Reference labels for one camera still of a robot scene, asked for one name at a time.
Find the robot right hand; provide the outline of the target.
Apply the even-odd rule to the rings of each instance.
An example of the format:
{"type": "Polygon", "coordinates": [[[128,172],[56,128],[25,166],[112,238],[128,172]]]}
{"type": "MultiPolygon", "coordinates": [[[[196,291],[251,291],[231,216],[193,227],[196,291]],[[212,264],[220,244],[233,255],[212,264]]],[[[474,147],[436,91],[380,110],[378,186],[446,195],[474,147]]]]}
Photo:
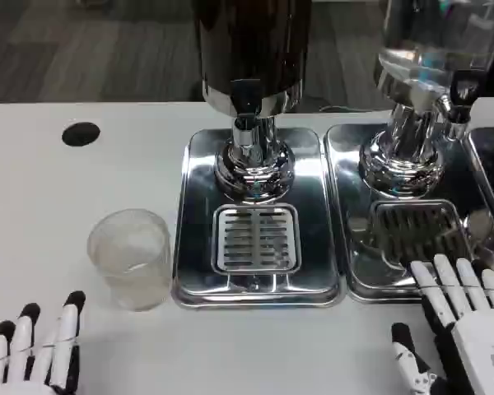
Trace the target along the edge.
{"type": "Polygon", "coordinates": [[[441,253],[433,267],[409,264],[445,373],[435,373],[417,354],[407,324],[393,323],[403,382],[411,394],[494,394],[494,271],[465,258],[451,263],[441,253]]]}

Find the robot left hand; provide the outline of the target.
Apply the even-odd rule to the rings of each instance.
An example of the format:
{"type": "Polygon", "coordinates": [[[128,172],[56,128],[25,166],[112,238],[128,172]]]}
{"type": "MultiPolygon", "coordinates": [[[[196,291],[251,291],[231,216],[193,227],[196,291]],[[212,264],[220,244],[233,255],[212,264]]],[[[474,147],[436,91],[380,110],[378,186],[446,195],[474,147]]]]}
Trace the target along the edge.
{"type": "Polygon", "coordinates": [[[65,300],[56,326],[39,346],[35,325],[40,306],[26,304],[15,322],[0,322],[0,394],[74,394],[80,376],[81,290],[65,300]]]}

